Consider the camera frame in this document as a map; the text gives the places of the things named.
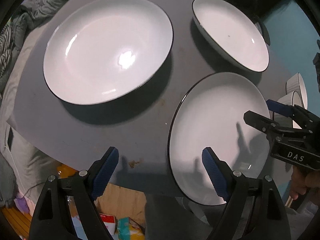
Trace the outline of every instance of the human hand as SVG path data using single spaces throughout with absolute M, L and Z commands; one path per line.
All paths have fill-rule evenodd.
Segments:
M 300 195 L 304 195 L 307 192 L 307 188 L 317 188 L 313 191 L 310 200 L 315 205 L 320 205 L 320 172 L 312 171 L 304 176 L 301 171 L 293 166 L 293 173 L 291 175 L 291 188 L 290 196 L 296 200 Z

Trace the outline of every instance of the wooden panel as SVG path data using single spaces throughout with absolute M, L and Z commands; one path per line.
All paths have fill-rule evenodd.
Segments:
M 23 215 L 24 215 L 24 216 L 26 217 L 26 219 L 28 219 L 29 222 L 31 223 L 32 216 L 31 216 L 30 214 L 26 214 L 26 213 L 24 213 Z
M 27 229 L 26 231 L 29 232 L 31 222 L 25 217 L 25 215 L 16 208 L 9 208 L 8 210 L 9 210 L 9 213 L 10 212 L 14 213 L 21 220 L 21 222 L 23 222 L 24 225 L 26 225 L 26 229 Z
M 144 207 L 146 197 L 143 192 L 108 184 L 105 192 L 96 201 L 99 212 L 114 215 L 117 219 L 130 217 L 145 227 Z
M 14 217 L 12 216 L 12 212 L 9 212 L 9 209 L 4 207 L 2 209 L 2 213 L 5 216 L 5 218 L 7 219 L 7 221 L 9 222 L 9 224 L 12 226 L 12 228 L 14 229 L 14 231 L 23 237 L 28 237 L 28 232 L 25 231 L 25 229 L 21 226 L 21 224 L 24 224 L 23 222 L 21 222 L 21 220 L 16 220 L 17 216 L 14 215 Z

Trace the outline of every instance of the purple object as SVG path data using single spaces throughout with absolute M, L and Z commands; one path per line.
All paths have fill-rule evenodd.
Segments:
M 20 193 L 17 194 L 17 198 L 14 200 L 14 203 L 21 213 L 29 213 L 27 201 Z

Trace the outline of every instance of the striped cloth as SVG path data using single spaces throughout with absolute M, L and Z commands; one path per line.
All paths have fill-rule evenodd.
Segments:
M 11 27 L 7 24 L 0 34 L 0 78 L 3 76 L 12 58 Z

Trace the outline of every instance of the teal wall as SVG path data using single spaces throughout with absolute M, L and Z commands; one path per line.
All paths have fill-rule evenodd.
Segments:
M 308 110 L 320 116 L 320 93 L 312 63 L 320 52 L 320 39 L 308 17 L 293 0 L 284 0 L 264 20 L 270 35 L 270 48 L 292 75 L 300 72 L 307 88 Z

